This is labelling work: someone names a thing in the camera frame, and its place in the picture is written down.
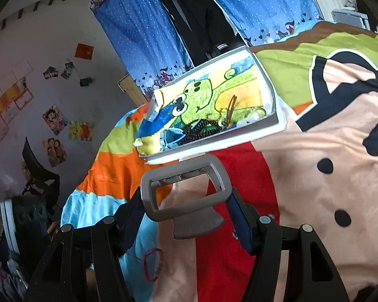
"blue curtain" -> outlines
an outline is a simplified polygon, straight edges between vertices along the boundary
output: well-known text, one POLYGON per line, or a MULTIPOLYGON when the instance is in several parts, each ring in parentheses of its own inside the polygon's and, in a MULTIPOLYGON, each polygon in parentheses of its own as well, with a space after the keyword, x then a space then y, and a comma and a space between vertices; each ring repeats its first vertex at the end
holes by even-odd
POLYGON ((193 67, 159 0, 105 0, 95 16, 147 99, 193 67))
POLYGON ((249 45, 273 43, 321 19, 313 0, 216 0, 249 45))

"black metal frame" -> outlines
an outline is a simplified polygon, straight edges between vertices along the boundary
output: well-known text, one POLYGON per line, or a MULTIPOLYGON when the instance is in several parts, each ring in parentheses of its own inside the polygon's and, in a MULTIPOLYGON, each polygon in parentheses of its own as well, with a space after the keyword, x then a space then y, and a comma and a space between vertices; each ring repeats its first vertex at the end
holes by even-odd
MULTIPOLYGON (((242 302, 273 301, 282 250, 290 251, 284 302, 349 302, 340 275, 311 226, 282 227, 260 217, 234 188, 226 206, 239 243, 258 256, 242 302)), ((138 188, 114 216, 80 229, 63 225, 37 266, 24 302, 87 301, 84 250, 92 250, 99 301, 132 302, 118 258, 133 245, 144 213, 138 188)))

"blanket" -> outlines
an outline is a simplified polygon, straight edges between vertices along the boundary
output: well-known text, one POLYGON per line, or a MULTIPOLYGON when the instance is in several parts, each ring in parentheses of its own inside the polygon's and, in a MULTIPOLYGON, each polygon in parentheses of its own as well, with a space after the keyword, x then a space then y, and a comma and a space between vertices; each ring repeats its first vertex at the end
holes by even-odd
MULTIPOLYGON (((353 300, 378 283, 378 35, 320 22, 285 42, 253 47, 286 110, 287 128, 253 142, 211 152, 246 203, 289 227, 310 224, 331 255, 353 300)), ((140 185, 146 165, 133 146, 146 113, 129 112, 101 145, 83 183, 68 198, 61 224, 75 228, 113 215, 140 185)), ((157 191, 161 207, 213 193, 205 175, 157 191)), ((130 255, 120 258, 137 302, 240 301, 254 257, 225 219, 218 230, 190 240, 172 237, 172 221, 146 216, 130 255), (143 258, 158 247, 164 266, 155 283, 145 279, 143 258)), ((277 283, 283 298, 287 255, 277 283)), ((148 261, 155 269, 155 258, 148 261)))

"black chair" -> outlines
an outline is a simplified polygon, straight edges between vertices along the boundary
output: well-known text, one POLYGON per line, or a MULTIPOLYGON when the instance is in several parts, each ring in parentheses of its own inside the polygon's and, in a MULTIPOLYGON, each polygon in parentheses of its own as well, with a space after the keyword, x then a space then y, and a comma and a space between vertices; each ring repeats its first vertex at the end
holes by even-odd
POLYGON ((50 215, 54 214, 53 207, 57 203, 60 192, 60 176, 45 169, 37 160, 36 156, 32 152, 32 149, 28 143, 28 139, 25 138, 24 148, 22 150, 22 157, 24 158, 25 165, 31 173, 31 179, 25 185, 22 195, 26 192, 30 192, 33 195, 42 196, 46 201, 46 210, 50 215), (43 190, 43 192, 37 191, 33 185, 43 190))

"red fabric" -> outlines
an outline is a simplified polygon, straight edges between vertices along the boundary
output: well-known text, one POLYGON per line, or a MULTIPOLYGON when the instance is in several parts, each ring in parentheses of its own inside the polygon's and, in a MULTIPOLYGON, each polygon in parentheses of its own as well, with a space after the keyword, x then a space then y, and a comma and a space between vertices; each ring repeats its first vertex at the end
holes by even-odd
MULTIPOLYGON (((279 212, 270 171, 263 155, 251 143, 211 152, 217 156, 245 203, 260 215, 279 212)), ((209 183, 208 195, 214 193, 209 183)), ((198 302, 239 302, 249 281, 255 257, 241 248, 224 204, 214 207, 224 219, 218 230, 196 238, 198 302)))

